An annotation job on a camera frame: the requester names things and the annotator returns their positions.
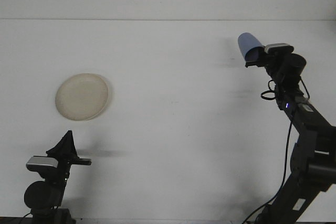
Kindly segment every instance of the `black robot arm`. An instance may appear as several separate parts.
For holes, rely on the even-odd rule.
[[[272,204],[258,215],[257,224],[295,223],[319,192],[336,183],[336,127],[314,108],[299,88],[306,60],[288,44],[264,47],[251,34],[238,39],[246,67],[265,67],[275,83],[278,107],[299,133],[291,158],[291,174]]]
[[[79,158],[68,131],[58,144],[48,150],[47,156],[33,156],[26,164],[31,172],[37,172],[44,181],[32,183],[26,190],[24,200],[33,215],[32,224],[73,224],[68,209],[61,206],[72,165],[91,165],[91,160]]]

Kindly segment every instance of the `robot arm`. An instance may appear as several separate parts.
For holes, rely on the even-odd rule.
[[[238,38],[246,67],[265,67],[275,83],[275,94],[299,133],[291,158],[291,174],[274,202],[258,215],[257,224],[295,223],[319,192],[336,183],[336,127],[314,108],[299,89],[306,60],[288,44],[264,47],[253,35]]]

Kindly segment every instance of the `round plate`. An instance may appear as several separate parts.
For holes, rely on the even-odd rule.
[[[70,77],[58,89],[55,103],[64,117],[82,121],[97,116],[108,100],[108,86],[93,73],[81,73]]]

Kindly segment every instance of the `white plate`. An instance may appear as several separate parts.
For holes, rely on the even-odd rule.
[[[55,104],[64,117],[82,121],[94,118],[106,106],[108,86],[93,73],[81,73],[70,77],[58,89]]]

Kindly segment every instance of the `wire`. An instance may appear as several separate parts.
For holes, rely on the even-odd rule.
[[[289,129],[288,129],[288,135],[287,135],[287,142],[286,142],[286,153],[285,153],[285,165],[284,165],[284,175],[282,176],[282,182],[280,185],[280,188],[278,189],[277,193],[272,197],[272,199],[268,200],[266,203],[262,204],[260,207],[258,207],[257,209],[255,209],[252,213],[250,213],[245,220],[241,223],[247,223],[248,219],[254,215],[257,211],[259,211],[261,208],[265,207],[267,204],[269,204],[272,200],[274,200],[280,193],[282,187],[285,184],[285,180],[286,180],[286,171],[287,171],[287,159],[288,159],[288,146],[289,146],[289,139],[290,139],[290,132],[292,130],[292,125],[293,125],[293,120],[294,120],[294,115],[295,115],[295,111],[292,114],[292,118],[290,120],[290,125],[289,125]]]
[[[271,82],[274,82],[273,80],[270,80],[268,83],[267,83],[267,86],[268,86],[268,90],[264,91],[263,93],[260,94],[260,97],[263,98],[264,100],[268,100],[268,101],[271,101],[271,100],[274,100],[277,96],[276,92],[274,89],[271,88],[270,84]],[[267,97],[265,96],[265,94],[269,94],[269,93],[272,93],[274,94],[274,97]]]
[[[305,91],[306,91],[306,93],[307,93],[307,96],[308,96],[307,100],[309,100],[309,99],[310,99],[310,94],[309,94],[308,89],[307,89],[307,87],[306,87],[306,85],[305,85],[305,83],[303,82],[303,79],[302,79],[301,77],[300,77],[300,81],[302,82],[303,87],[305,88]]]
[[[29,212],[29,213],[27,213],[26,215],[24,215],[24,216],[21,218],[21,220],[19,221],[19,223],[18,223],[18,224],[21,224],[21,222],[23,221],[23,219],[24,219],[24,218],[26,218],[28,215],[30,215],[30,212]]]

